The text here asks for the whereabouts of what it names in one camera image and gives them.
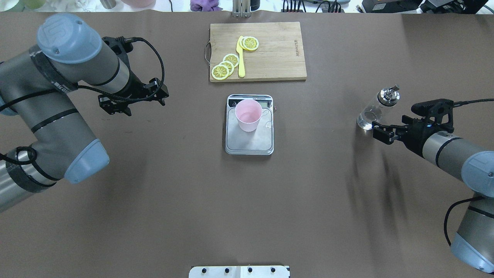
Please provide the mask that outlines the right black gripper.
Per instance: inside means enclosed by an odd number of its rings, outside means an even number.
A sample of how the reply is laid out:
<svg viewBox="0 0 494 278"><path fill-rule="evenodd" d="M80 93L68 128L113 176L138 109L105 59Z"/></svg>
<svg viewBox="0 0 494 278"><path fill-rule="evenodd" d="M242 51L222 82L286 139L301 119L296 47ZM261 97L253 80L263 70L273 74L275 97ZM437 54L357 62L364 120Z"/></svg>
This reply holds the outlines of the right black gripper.
<svg viewBox="0 0 494 278"><path fill-rule="evenodd" d="M373 138L386 145L393 144L394 140L402 141L408 150L422 157L425 142L440 131L440 125L429 119L409 116L402 116L401 121L404 125L384 125L372 121Z"/></svg>

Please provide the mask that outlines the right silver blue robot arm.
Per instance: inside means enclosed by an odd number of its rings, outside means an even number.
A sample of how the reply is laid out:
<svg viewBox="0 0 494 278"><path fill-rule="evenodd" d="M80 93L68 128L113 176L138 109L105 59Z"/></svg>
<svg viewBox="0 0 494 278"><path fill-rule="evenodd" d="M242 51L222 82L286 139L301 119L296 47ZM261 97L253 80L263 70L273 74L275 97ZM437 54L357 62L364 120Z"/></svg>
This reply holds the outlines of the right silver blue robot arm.
<svg viewBox="0 0 494 278"><path fill-rule="evenodd" d="M450 121L403 116L402 125L372 123L373 137L401 141L408 150L462 182L473 196L453 203L443 220L452 254L474 269L493 274L493 151L456 136Z"/></svg>

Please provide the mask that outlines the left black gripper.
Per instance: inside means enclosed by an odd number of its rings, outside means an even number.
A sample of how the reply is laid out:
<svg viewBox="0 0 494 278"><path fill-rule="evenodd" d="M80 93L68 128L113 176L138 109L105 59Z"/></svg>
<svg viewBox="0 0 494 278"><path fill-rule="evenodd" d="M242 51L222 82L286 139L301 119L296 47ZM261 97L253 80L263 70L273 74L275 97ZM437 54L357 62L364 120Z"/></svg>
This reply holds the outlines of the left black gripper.
<svg viewBox="0 0 494 278"><path fill-rule="evenodd" d="M128 84L122 90L113 94L99 95L98 102L100 108L110 115L124 113L131 116L128 107L130 104L157 101L164 106L166 97L169 97L168 89L160 79L153 78L148 84L145 84L134 73L131 73Z"/></svg>

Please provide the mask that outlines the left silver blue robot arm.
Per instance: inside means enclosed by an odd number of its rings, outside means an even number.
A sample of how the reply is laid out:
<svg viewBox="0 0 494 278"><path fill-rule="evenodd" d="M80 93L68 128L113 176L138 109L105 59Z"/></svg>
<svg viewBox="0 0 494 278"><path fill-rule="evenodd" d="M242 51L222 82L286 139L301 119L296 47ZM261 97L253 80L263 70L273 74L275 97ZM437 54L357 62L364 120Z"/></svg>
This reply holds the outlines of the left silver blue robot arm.
<svg viewBox="0 0 494 278"><path fill-rule="evenodd" d="M1 63L1 113L19 115L37 139L1 155L1 211L65 178L84 181L109 156L68 95L98 93L108 114L131 116L129 105L169 96L164 77L143 83L128 53L142 37L101 37L74 14L53 14L37 30L37 43Z"/></svg>

